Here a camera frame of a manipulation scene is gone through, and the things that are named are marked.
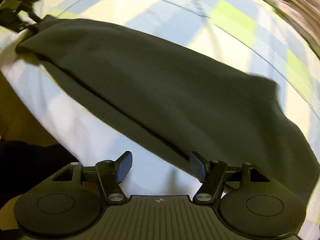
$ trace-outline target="dark green fabric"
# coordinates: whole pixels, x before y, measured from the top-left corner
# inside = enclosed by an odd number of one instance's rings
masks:
[[[308,203],[320,165],[282,113],[274,81],[111,23],[49,19],[34,26],[39,32],[17,52],[36,53],[108,125],[187,172],[191,151],[229,166],[252,162]]]

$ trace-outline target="wooden surface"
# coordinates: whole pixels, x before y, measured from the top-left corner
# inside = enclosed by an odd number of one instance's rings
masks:
[[[13,207],[16,203],[17,199],[20,196],[17,196],[11,200],[9,200],[6,205],[0,209],[0,229],[1,230],[9,230],[9,229],[17,229],[18,224],[13,214]]]
[[[58,142],[33,117],[0,72],[0,135],[5,140],[49,146]]]

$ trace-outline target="bed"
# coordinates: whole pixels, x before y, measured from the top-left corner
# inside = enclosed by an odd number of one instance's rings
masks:
[[[320,60],[306,40],[263,0],[41,0],[35,10],[40,17],[51,14],[123,25],[240,71],[273,79],[279,85],[282,111],[303,132],[320,162]],[[17,57],[15,45],[25,33],[0,29],[0,69],[55,140],[84,166],[116,159],[129,149],[134,165],[121,184],[126,195],[196,193],[201,185],[196,178],[99,120],[65,93],[35,58]],[[317,240],[319,224],[318,181],[300,237]]]

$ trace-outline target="circular logo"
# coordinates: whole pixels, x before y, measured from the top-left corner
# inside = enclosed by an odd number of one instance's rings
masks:
[[[162,203],[162,202],[164,201],[164,199],[163,199],[163,198],[157,198],[156,201],[157,201],[158,203]]]

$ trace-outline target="metal screw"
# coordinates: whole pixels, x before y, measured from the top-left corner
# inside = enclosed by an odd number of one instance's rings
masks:
[[[200,193],[196,196],[196,199],[199,201],[209,201],[212,197],[207,193]]]
[[[124,199],[124,196],[119,193],[113,193],[108,196],[108,199],[114,202],[121,201]]]

